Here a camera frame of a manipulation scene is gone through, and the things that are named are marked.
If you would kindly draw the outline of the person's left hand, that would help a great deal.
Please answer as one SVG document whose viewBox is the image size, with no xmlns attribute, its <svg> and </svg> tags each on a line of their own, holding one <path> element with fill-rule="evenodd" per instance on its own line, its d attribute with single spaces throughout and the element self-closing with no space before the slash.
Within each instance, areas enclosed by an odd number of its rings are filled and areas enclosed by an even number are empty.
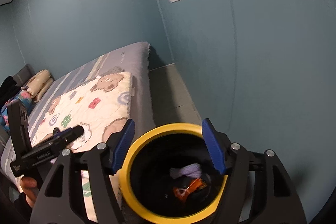
<svg viewBox="0 0 336 224">
<path fill-rule="evenodd" d="M 24 176 L 20 180 L 20 186 L 23 193 L 26 195 L 27 203 L 30 207 L 34 207 L 39 194 L 36 180 L 34 178 Z"/>
</svg>

